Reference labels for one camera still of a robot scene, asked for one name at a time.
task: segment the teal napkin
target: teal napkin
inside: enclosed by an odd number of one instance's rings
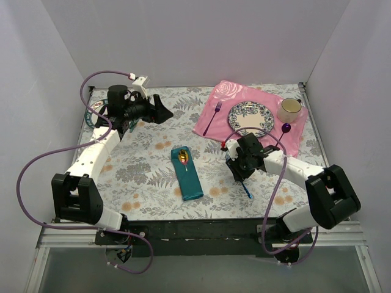
[[[187,172],[185,166],[179,161],[178,155],[180,150],[186,150],[189,154],[189,162],[186,164],[188,168]],[[194,167],[193,158],[189,148],[182,146],[171,150],[171,161],[174,165],[175,173],[177,174],[182,199],[185,201],[203,197],[201,183],[198,178],[196,168]]]

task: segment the cup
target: cup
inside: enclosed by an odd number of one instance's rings
[[[277,117],[282,123],[292,123],[299,116],[301,100],[288,98],[281,102],[277,110]]]

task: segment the pink cloth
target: pink cloth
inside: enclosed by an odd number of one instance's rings
[[[214,114],[214,108],[219,101],[222,101],[221,110],[214,117],[205,137],[223,142],[228,135],[233,132],[233,129],[228,123],[228,113],[230,109],[240,102],[253,101],[265,105],[272,112],[274,116],[274,127],[271,134],[279,138],[282,134],[281,126],[283,123],[277,118],[277,110],[282,100],[283,98],[271,93],[262,92],[261,90],[230,81],[222,81],[212,90],[193,131],[199,136],[203,136],[202,134]],[[291,131],[284,134],[282,137],[281,142],[287,148],[287,152],[291,156],[296,157],[299,153],[300,137],[307,116],[308,110],[303,107],[298,118],[293,123],[290,123],[292,126]],[[232,138],[238,139],[240,137],[241,136],[235,134]],[[259,141],[264,147],[276,144],[276,141],[268,135],[259,138]]]

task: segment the white wall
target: white wall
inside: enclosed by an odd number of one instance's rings
[[[349,0],[42,2],[83,77],[110,68],[171,86],[306,81]]]
[[[331,163],[362,203],[357,217],[384,292],[391,291],[391,2],[352,0],[308,82]]]
[[[0,39],[0,291],[23,292],[40,227],[18,205],[16,178],[34,156],[77,142],[82,77],[40,0],[0,1]],[[54,216],[51,178],[72,155],[43,159],[27,171],[21,191],[38,219]]]

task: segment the purple fork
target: purple fork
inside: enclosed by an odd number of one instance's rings
[[[220,101],[220,102],[217,103],[216,108],[214,108],[213,117],[212,117],[212,119],[210,120],[208,126],[206,127],[206,130],[203,132],[202,136],[205,136],[205,134],[208,132],[209,126],[210,126],[210,124],[212,123],[214,116],[216,115],[216,113],[220,112],[221,105],[222,105],[222,101]]]

